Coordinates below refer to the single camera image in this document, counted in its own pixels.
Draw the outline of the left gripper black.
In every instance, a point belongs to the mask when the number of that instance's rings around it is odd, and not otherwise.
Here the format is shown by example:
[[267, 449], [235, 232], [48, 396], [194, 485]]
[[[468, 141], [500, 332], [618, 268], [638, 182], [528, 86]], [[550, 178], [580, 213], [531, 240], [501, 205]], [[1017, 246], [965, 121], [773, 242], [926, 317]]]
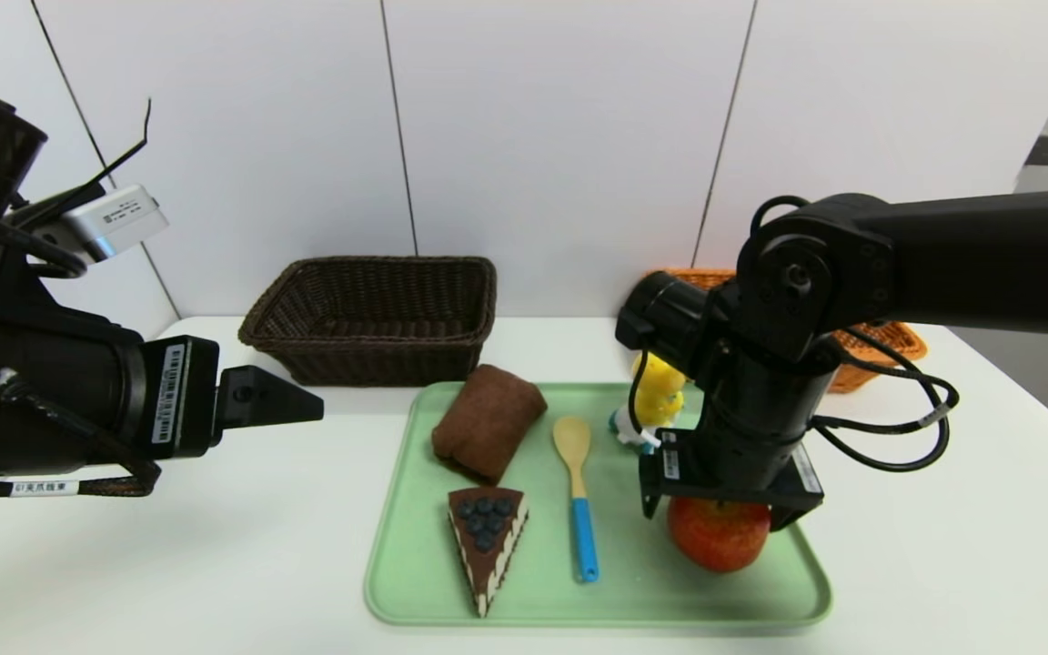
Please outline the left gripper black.
[[47, 403], [0, 391], [0, 474], [56, 474], [203, 456], [230, 428], [324, 418], [312, 391], [246, 365], [222, 370], [208, 339], [146, 341], [96, 315], [16, 325], [0, 361]]

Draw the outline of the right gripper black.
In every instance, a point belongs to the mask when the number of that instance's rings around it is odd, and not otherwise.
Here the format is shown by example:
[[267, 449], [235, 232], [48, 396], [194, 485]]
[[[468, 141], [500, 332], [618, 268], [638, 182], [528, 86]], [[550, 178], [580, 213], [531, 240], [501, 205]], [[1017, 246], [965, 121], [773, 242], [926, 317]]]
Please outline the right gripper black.
[[696, 427], [658, 428], [660, 447], [638, 459], [645, 518], [664, 497], [760, 503], [778, 532], [816, 509], [824, 492], [801, 443], [826, 394], [826, 368], [736, 359], [702, 390]]

